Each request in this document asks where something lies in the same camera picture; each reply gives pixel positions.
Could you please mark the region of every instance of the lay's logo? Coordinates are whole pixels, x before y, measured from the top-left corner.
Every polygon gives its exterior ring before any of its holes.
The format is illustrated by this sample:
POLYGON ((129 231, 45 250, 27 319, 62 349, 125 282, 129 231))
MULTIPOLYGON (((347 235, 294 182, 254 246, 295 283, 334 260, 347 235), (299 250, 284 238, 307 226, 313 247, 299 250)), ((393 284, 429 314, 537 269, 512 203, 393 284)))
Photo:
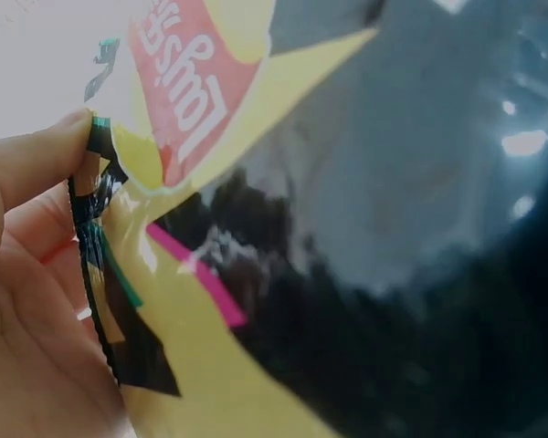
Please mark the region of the lay's logo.
POLYGON ((269 55, 273 2, 152 0, 147 14, 132 21, 130 49, 164 187, 195 169, 239 109, 269 55), (263 13, 247 14, 238 3, 263 13), (253 26, 240 26, 250 17, 257 20, 253 26))

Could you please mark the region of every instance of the green stripe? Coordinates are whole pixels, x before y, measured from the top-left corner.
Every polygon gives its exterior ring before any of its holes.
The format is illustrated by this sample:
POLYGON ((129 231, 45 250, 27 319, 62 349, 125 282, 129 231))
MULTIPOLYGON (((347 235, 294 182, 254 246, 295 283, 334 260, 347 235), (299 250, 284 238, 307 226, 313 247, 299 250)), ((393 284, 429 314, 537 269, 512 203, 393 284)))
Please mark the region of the green stripe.
POLYGON ((94 126, 99 126, 101 128, 109 128, 110 127, 110 119, 104 118, 104 117, 94 116, 93 120, 91 121, 91 124, 94 125, 94 126))
POLYGON ((108 264, 110 265, 111 270, 115 274, 116 278, 118 278, 118 281, 120 282, 122 290, 124 291, 128 299, 130 300, 132 305, 135 308, 139 308, 143 304, 143 302, 140 299, 140 297, 138 297, 138 294, 136 294, 136 291, 133 289, 128 279, 122 273, 120 266, 118 265, 118 262, 116 262, 116 260, 113 258, 110 244, 108 243, 108 239, 106 239, 105 234, 103 233, 103 230, 101 229, 101 227, 95 224, 93 224, 93 226, 96 228, 95 230, 96 234, 99 235, 101 239, 103 254, 106 257, 106 260, 108 260, 108 264))
POLYGON ((114 44, 116 41, 118 41, 118 38, 104 39, 103 41, 100 41, 100 46, 108 46, 110 44, 114 44))

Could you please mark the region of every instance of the red lay's logo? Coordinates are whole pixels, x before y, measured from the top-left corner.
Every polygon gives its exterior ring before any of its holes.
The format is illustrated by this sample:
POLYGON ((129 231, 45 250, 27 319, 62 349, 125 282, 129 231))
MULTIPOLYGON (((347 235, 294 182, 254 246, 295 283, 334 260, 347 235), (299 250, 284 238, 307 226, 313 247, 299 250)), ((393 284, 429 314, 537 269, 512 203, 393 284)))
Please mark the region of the red lay's logo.
POLYGON ((156 0, 130 27, 165 187, 179 184, 216 146, 268 55, 265 50, 253 62, 239 61, 209 3, 156 0))

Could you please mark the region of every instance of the snack bag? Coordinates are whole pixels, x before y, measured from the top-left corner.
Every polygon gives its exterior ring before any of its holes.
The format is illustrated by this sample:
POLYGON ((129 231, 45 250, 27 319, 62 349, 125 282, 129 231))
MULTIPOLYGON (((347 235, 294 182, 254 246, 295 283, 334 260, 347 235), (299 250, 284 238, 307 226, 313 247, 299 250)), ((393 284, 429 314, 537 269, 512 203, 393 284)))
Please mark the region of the snack bag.
POLYGON ((486 3, 121 7, 70 192, 139 437, 548 436, 548 3, 486 3))

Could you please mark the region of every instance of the pink stripe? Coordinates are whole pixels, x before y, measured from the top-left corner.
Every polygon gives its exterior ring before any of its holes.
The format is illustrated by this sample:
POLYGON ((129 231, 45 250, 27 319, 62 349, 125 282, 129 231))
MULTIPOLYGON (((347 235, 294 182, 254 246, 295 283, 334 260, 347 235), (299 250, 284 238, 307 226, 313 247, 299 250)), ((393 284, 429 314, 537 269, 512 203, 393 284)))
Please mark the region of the pink stripe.
MULTIPOLYGON (((146 232, 179 262, 191 262, 191 251, 179 244, 160 226, 150 224, 146 227, 146 232)), ((195 261, 195 276, 207 289, 229 327, 243 326, 247 323, 246 316, 221 284, 219 278, 215 277, 203 262, 195 261)))

